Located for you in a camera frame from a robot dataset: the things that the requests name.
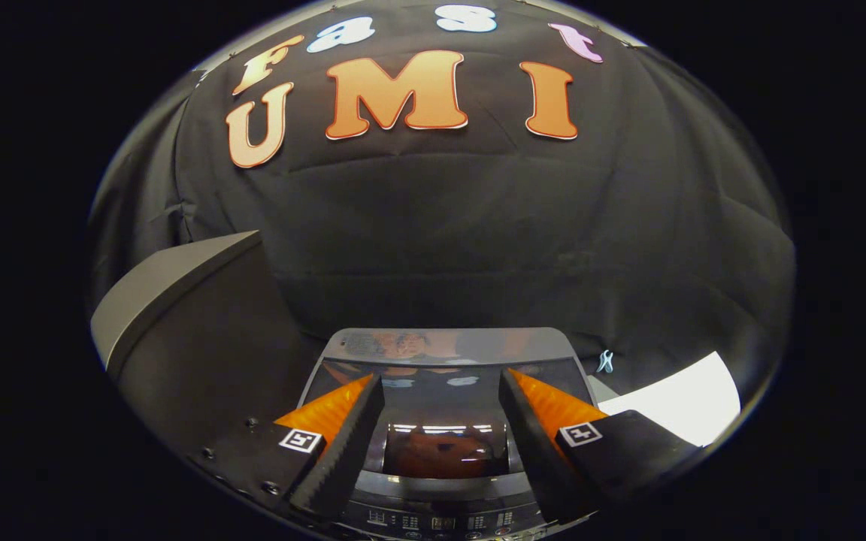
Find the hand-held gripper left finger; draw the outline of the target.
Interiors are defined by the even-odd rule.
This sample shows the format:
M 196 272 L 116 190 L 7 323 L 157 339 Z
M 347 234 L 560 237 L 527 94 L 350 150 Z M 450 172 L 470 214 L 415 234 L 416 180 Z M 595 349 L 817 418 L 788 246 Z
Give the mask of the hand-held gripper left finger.
M 278 420 L 231 429 L 193 449 L 189 462 L 282 519 L 340 519 L 384 405 L 371 374 Z

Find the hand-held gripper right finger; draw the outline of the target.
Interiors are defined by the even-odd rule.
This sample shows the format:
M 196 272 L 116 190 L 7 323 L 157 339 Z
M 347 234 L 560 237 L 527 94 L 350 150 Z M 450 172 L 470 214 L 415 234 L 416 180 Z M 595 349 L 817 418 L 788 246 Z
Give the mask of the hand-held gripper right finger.
M 506 367 L 498 399 L 540 514 L 567 524 L 668 484 L 697 446 L 634 409 L 607 414 Z

